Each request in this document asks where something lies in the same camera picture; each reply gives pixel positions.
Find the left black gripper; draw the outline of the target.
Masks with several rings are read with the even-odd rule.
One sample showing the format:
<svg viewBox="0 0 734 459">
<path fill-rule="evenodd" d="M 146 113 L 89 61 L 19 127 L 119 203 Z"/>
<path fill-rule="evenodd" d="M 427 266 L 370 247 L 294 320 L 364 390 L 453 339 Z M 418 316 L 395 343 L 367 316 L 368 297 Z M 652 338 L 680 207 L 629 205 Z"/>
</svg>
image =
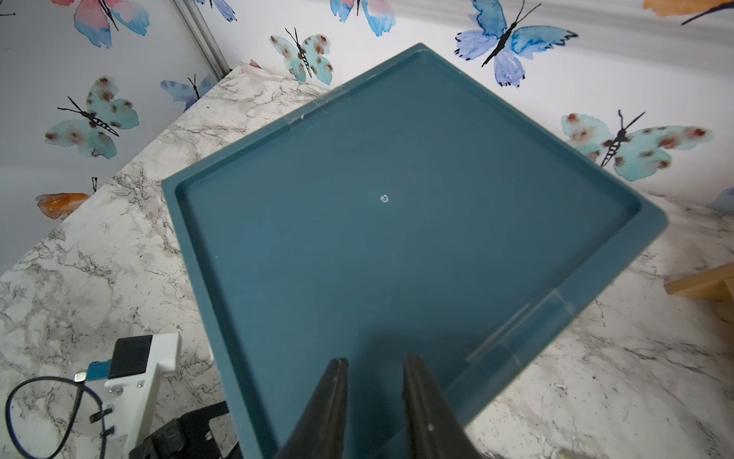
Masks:
<svg viewBox="0 0 734 459">
<path fill-rule="evenodd" d="M 236 444 L 223 454 L 217 446 L 209 422 L 229 413 L 226 402 L 189 411 L 158 428 L 134 447 L 130 459 L 241 459 Z"/>
</svg>

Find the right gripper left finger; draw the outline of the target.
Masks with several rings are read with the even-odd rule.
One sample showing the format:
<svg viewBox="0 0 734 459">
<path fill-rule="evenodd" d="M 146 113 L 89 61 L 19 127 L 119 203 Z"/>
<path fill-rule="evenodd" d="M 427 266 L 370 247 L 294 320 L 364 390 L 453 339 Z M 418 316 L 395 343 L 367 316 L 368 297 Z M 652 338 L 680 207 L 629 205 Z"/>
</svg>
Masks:
<svg viewBox="0 0 734 459">
<path fill-rule="evenodd" d="M 348 361 L 332 359 L 276 458 L 340 459 L 347 420 Z"/>
</svg>

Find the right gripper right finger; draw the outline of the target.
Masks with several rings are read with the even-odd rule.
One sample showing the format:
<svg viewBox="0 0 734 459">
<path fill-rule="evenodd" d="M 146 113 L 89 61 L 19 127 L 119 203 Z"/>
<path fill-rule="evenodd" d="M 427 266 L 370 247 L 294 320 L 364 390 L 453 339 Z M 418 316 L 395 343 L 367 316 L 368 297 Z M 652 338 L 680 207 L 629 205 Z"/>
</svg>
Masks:
<svg viewBox="0 0 734 459">
<path fill-rule="evenodd" d="M 403 401 L 409 458 L 481 458 L 454 416 L 427 363 L 408 355 L 403 366 Z"/>
</svg>

